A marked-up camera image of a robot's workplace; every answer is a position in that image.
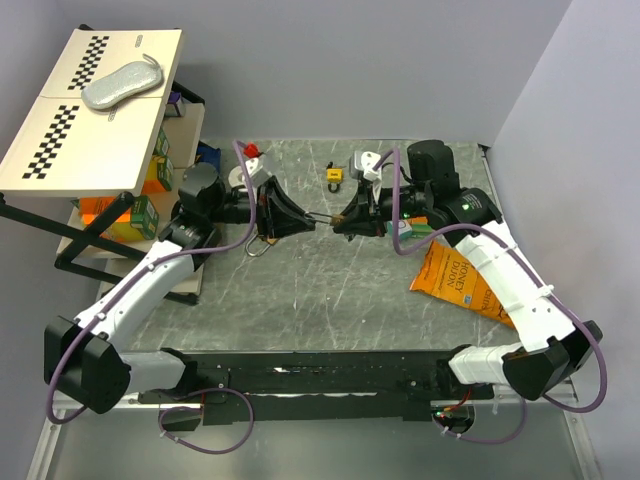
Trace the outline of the small brass padlock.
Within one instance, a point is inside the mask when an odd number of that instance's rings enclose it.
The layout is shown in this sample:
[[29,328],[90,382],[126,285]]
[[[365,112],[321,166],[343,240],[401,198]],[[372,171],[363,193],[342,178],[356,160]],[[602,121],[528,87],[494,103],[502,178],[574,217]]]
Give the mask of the small brass padlock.
[[339,225],[343,221],[341,215],[330,215],[319,212],[308,212],[307,215],[316,223],[322,223],[330,226]]

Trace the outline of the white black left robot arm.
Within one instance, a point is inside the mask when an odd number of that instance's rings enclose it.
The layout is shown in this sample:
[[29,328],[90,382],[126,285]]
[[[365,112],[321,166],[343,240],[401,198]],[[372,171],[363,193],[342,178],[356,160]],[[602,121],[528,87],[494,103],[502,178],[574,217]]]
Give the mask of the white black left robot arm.
[[143,260],[74,319],[56,319],[47,326],[44,378],[51,393],[62,392],[98,414],[130,393],[163,390],[177,402],[195,395],[196,360],[170,348],[126,353],[129,336],[175,286],[220,252],[218,224],[247,224],[264,239],[315,228],[261,160],[242,167],[251,173],[243,192],[226,191],[211,164],[188,168],[172,219]]

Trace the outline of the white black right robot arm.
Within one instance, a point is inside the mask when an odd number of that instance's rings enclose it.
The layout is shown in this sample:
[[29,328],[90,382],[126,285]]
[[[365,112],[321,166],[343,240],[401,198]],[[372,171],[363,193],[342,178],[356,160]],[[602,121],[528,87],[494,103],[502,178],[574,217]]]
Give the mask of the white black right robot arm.
[[459,398],[475,384],[506,385],[527,400],[549,392],[594,358],[599,390],[586,413],[607,392],[608,372],[599,346],[602,331],[581,321],[555,295],[519,249],[499,208],[479,188],[464,187],[454,155],[441,140],[422,140],[407,148],[409,174],[402,174],[398,149],[380,155],[355,152],[349,174],[357,191],[339,214],[333,230],[347,237],[391,234],[394,250],[402,247],[400,220],[425,217],[432,228],[427,242],[442,236],[475,269],[496,296],[518,334],[518,342],[498,347],[464,347],[437,373],[438,390]]

